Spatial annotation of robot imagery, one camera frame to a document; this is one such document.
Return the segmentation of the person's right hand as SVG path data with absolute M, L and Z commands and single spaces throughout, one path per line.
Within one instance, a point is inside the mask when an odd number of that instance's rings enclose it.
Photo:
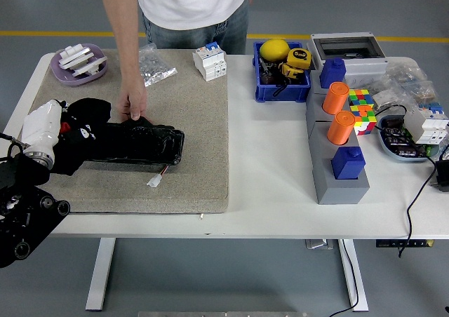
M 116 110 L 122 121 L 137 121 L 141 116 L 146 116 L 147 90 L 142 79 L 121 82 Z

